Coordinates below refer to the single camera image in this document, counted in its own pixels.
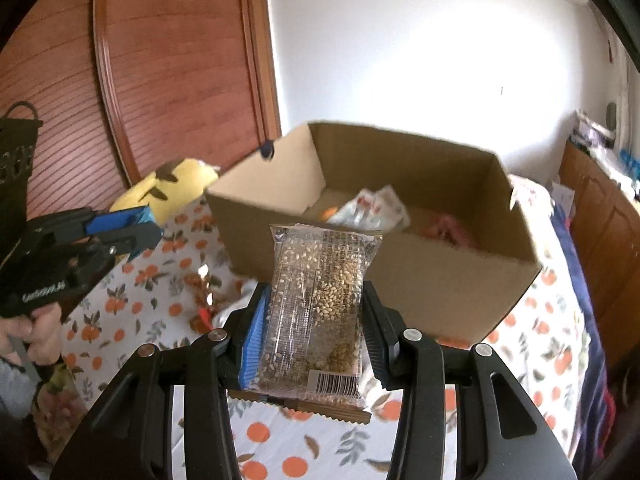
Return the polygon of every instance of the wooden door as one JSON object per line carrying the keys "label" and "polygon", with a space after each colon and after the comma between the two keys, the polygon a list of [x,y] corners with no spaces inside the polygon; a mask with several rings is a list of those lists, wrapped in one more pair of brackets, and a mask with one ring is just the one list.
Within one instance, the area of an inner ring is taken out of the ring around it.
{"label": "wooden door", "polygon": [[588,161],[589,157],[585,153],[567,141],[560,166],[560,182],[576,192],[574,197],[574,205],[576,207],[578,202],[580,202],[580,194],[578,194],[578,192],[581,190],[582,176],[584,175]]}
{"label": "wooden door", "polygon": [[178,157],[229,167],[266,138],[248,0],[94,0],[94,28],[132,182]]}
{"label": "wooden door", "polygon": [[[124,192],[102,112],[91,40],[91,0],[39,0],[0,52],[0,113],[30,101],[44,122],[28,189],[28,216],[92,206]],[[15,117],[30,118],[21,108]]]}
{"label": "wooden door", "polygon": [[273,140],[281,136],[282,131],[276,94],[268,1],[250,0],[250,11],[262,122],[267,139]]}
{"label": "wooden door", "polygon": [[622,194],[618,195],[608,211],[604,230],[596,237],[590,256],[582,263],[596,320],[612,307],[638,261],[640,218],[631,204],[623,202],[626,199]]}
{"label": "wooden door", "polygon": [[640,252],[635,259],[630,278],[598,322],[609,368],[640,344]]}
{"label": "wooden door", "polygon": [[591,251],[609,221],[613,192],[616,191],[596,163],[590,160],[576,187],[578,202],[571,224],[571,235],[583,266],[591,257]]}

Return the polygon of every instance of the finger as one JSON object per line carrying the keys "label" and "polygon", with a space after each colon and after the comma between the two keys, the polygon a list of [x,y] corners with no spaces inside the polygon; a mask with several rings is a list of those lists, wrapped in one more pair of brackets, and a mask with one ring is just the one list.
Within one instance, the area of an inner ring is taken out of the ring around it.
{"label": "finger", "polygon": [[9,355],[3,355],[2,357],[16,366],[22,365],[22,361],[20,361],[16,352],[11,352]]}
{"label": "finger", "polygon": [[33,322],[33,330],[29,338],[29,341],[32,343],[46,341],[52,333],[58,333],[60,330],[60,316],[62,311],[57,303],[51,305],[51,307],[49,312],[41,314],[41,316]]}
{"label": "finger", "polygon": [[44,316],[45,314],[51,312],[56,305],[57,303],[49,303],[48,305],[41,306],[31,313],[31,317],[33,317],[33,319],[36,319],[40,316]]}
{"label": "finger", "polygon": [[25,316],[0,319],[0,333],[27,339],[33,332],[33,323]]}
{"label": "finger", "polygon": [[37,365],[45,366],[55,363],[60,357],[61,350],[62,342],[55,335],[45,342],[32,344],[27,350],[27,355]]}

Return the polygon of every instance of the blue blanket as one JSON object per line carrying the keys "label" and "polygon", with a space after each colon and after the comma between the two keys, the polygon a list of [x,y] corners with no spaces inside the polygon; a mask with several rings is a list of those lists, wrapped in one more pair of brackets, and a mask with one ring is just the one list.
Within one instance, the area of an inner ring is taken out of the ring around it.
{"label": "blue blanket", "polygon": [[587,479],[601,462],[598,453],[602,432],[607,419],[607,405],[604,393],[607,385],[607,371],[604,350],[600,341],[600,334],[596,326],[591,298],[584,280],[582,267],[578,261],[574,241],[565,225],[562,210],[556,205],[551,223],[560,240],[562,252],[566,258],[571,274],[571,282],[580,309],[584,313],[584,324],[591,337],[589,345],[589,366],[584,376],[582,397],[580,400],[580,429],[582,434],[574,457],[574,469],[578,480]]}

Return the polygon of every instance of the white paper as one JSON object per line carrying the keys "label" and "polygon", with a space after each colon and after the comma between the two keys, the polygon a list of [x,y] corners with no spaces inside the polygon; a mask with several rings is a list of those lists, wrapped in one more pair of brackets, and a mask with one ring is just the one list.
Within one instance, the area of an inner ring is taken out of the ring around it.
{"label": "white paper", "polygon": [[571,209],[574,206],[575,191],[570,187],[553,182],[551,184],[551,198],[560,206],[567,218],[571,217]]}

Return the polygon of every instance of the bed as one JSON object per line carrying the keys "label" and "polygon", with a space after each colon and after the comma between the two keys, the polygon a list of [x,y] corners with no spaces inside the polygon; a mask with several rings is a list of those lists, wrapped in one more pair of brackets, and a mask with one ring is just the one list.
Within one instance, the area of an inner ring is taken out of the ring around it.
{"label": "bed", "polygon": [[[570,460],[584,431],[581,392],[589,364],[590,336],[572,285],[553,209],[545,189],[512,177],[543,272],[520,302],[488,336],[491,345],[529,393]],[[72,312],[65,323],[63,357],[82,403],[90,407],[128,356],[142,343],[160,348],[189,344],[202,322],[183,277],[207,263],[222,286],[215,300],[242,308],[255,286],[235,276],[215,220],[204,199],[167,222],[155,251],[121,263]],[[468,342],[441,341],[467,346]],[[326,478],[331,474],[383,479],[394,446],[402,392],[373,388],[368,425],[229,399],[238,463],[247,480]],[[174,478],[185,477],[182,392],[174,401]],[[446,459],[443,478],[455,478],[457,423],[455,392],[446,392]]]}

